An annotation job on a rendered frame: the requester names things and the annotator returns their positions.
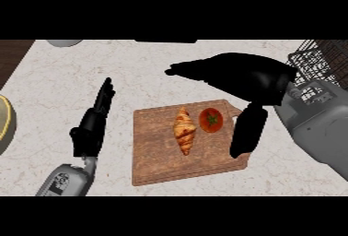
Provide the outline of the golden brown croissant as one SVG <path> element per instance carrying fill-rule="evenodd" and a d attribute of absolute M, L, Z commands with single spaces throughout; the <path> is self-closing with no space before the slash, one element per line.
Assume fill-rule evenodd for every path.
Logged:
<path fill-rule="evenodd" d="M 196 134 L 197 127 L 193 124 L 193 121 L 188 116 L 188 112 L 184 107 L 179 108 L 172 131 L 177 139 L 177 143 L 181 149 L 182 154 L 187 156 L 190 149 L 193 147 L 193 138 Z"/>

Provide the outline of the red tomato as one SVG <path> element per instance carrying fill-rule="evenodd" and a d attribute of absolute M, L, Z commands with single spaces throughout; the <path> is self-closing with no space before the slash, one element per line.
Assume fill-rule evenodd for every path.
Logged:
<path fill-rule="evenodd" d="M 206 108 L 200 112 L 199 121 L 200 121 L 200 129 L 206 133 L 216 132 L 222 126 L 222 115 L 219 111 L 213 108 Z"/>

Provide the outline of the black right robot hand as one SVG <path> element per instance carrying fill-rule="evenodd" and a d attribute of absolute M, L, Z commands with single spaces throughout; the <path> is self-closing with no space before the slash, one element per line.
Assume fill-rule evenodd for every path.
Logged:
<path fill-rule="evenodd" d="M 287 84 L 297 69 L 277 60 L 247 53 L 221 53 L 206 59 L 172 64 L 168 76 L 203 81 L 249 104 L 234 124 L 230 155 L 252 153 L 258 145 L 268 112 L 265 106 L 280 106 Z"/>

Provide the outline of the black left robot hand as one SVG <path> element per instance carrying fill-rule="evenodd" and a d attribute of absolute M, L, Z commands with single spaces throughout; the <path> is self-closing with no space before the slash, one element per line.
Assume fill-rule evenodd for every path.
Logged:
<path fill-rule="evenodd" d="M 107 77 L 95 95 L 94 107 L 84 113 L 78 127 L 69 131 L 75 157 L 95 157 L 98 154 L 113 94 L 112 79 Z"/>

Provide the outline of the pale grey round dish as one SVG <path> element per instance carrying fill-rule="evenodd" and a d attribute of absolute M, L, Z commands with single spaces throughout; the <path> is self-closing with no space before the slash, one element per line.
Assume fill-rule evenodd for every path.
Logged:
<path fill-rule="evenodd" d="M 54 46 L 54 47 L 70 47 L 76 45 L 82 40 L 47 40 L 47 42 Z"/>

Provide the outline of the brown wooden cutting board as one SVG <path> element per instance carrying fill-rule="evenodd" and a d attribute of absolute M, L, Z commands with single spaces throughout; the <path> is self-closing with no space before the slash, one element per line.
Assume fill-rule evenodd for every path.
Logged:
<path fill-rule="evenodd" d="M 244 169 L 249 156 L 230 156 L 238 114 L 225 100 L 137 110 L 131 184 L 140 186 Z"/>

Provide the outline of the grey bowl with yellow rim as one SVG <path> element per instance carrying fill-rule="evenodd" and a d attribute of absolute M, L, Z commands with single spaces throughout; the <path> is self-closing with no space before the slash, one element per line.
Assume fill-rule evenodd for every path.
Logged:
<path fill-rule="evenodd" d="M 16 111 L 8 99 L 0 95 L 0 155 L 4 153 L 16 131 Z"/>

